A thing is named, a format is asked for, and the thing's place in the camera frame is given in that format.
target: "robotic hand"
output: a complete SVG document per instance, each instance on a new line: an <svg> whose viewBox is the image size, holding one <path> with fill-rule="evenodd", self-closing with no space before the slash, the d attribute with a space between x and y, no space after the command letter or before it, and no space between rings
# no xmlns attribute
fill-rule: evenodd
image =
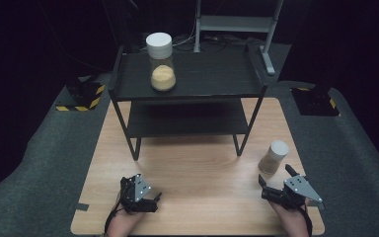
<svg viewBox="0 0 379 237"><path fill-rule="evenodd" d="M306 220L309 236L312 236L312 221L307 213L307 209L302 208L305 205L306 198L311 201L323 203L316 191L310 186L307 177L301 176L290 165L285 165L285 170L292 178L284 181L284 188L276 190L266 185L264 178L259 174L259 183L263 188L262 198L280 204L285 209L296 209L300 211Z"/></svg>
<svg viewBox="0 0 379 237"><path fill-rule="evenodd" d="M143 198L151 189L140 174L128 179L122 177L119 201L127 212L155 212L162 193L158 193L154 199Z"/></svg>

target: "wooden table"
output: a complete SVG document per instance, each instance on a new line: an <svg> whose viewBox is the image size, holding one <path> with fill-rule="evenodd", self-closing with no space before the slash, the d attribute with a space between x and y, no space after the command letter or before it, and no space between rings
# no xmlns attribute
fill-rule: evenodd
<svg viewBox="0 0 379 237"><path fill-rule="evenodd" d="M256 99L243 99L247 119L255 103ZM129 109L127 103L120 106L122 110ZM300 174L304 169L279 101L265 98L256 120L240 157L234 152L231 136L157 137L144 139L140 158L133 161L110 105L79 199L89 208L76 210L71 231L78 235L104 232L120 179L142 174L152 186L148 196L163 194L159 209L146 214L132 235L282 234L276 214L261 198L258 163L270 143L282 139L290 152L275 175L262 174L267 184L283 187L282 181L290 177L283 168L285 164ZM323 234L325 226L319 209L309 207L309 215L313 234Z"/></svg>

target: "white lid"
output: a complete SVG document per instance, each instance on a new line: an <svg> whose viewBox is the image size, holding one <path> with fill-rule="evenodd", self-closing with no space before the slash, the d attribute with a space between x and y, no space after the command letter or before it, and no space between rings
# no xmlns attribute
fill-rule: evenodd
<svg viewBox="0 0 379 237"><path fill-rule="evenodd" d="M275 140L272 142L269 148L269 155L274 159L283 159L288 154L288 145L281 141Z"/></svg>
<svg viewBox="0 0 379 237"><path fill-rule="evenodd" d="M154 33L146 38L150 57L164 59L172 55L172 38L166 33Z"/></svg>

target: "human hand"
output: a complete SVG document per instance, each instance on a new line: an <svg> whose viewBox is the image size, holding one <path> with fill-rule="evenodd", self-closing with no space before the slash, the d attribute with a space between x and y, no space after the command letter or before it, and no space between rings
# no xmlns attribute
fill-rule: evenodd
<svg viewBox="0 0 379 237"><path fill-rule="evenodd" d="M117 208L118 212L110 222L107 234L110 237L126 237L134 229L138 222L143 218L146 212L127 213L121 206Z"/></svg>
<svg viewBox="0 0 379 237"><path fill-rule="evenodd" d="M285 233L288 235L288 237L309 236L306 220L299 210L287 210L275 202L268 202L278 215L279 221L281 221L282 224L282 228L284 228ZM306 199L306 204L302 206L303 209L306 208L307 203L308 200Z"/></svg>

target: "cable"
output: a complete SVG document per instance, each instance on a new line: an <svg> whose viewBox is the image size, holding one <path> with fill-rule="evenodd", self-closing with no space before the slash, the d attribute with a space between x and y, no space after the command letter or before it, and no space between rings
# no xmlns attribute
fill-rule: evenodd
<svg viewBox="0 0 379 237"><path fill-rule="evenodd" d="M98 66L95 66L95 65L92 65L92 64L89 64L87 62L84 62L82 60L79 60L78 58L76 58L75 56L73 56L72 54L68 53L64 47L63 47L63 44L61 43L60 41L60 38L58 37L53 25L51 24L50 22L50 19L48 17L48 15L45 13L44 11L44 8L42 7L42 4L41 4L41 1L38 0L38 4L39 4L39 8L41 9L41 12L43 13L44 17L45 17L45 21L47 22L48 24L48 27L50 28L51 32L53 33L54 37L56 38L57 40L57 44L59 45L60 49L64 52L64 54L66 54L68 57L72 58L73 60L81 63L81 64L84 64L86 66L89 66L89 67L92 67L94 69L98 69L98 70L101 70L101 71L104 71L104 72L111 72L110 70L107 70L107 69L104 69L104 68L101 68L101 67L98 67Z"/></svg>
<svg viewBox="0 0 379 237"><path fill-rule="evenodd" d="M180 43L179 45L177 46L174 46L174 49L178 50L178 51L193 51L193 38L194 37L191 37L191 41L187 41L185 43Z"/></svg>
<svg viewBox="0 0 379 237"><path fill-rule="evenodd" d="M222 0L220 5L218 5L217 9L214 11L214 16L217 15L218 11L221 9L221 6L223 6L223 3L224 3L225 0Z"/></svg>
<svg viewBox="0 0 379 237"><path fill-rule="evenodd" d="M254 38L247 38L247 39L239 39L236 37L233 37L231 35L217 35L214 38L210 37L206 41L210 45L220 45L221 47L214 52L220 52L226 47L238 47L238 46L246 46L247 44L250 45L259 45L262 42L259 39Z"/></svg>
<svg viewBox="0 0 379 237"><path fill-rule="evenodd" d="M193 17L192 30L190 31L189 37L188 37L186 40L184 40L184 41L182 41L182 42L179 42L179 43L177 43L177 44L175 44L175 45L172 45L172 46L178 46L178 45L181 45L181 44L185 43L186 41L188 41L188 40L194 38L194 36L193 36L192 34L193 34L193 31L195 30L195 26L196 26L196 6L195 6L194 17Z"/></svg>

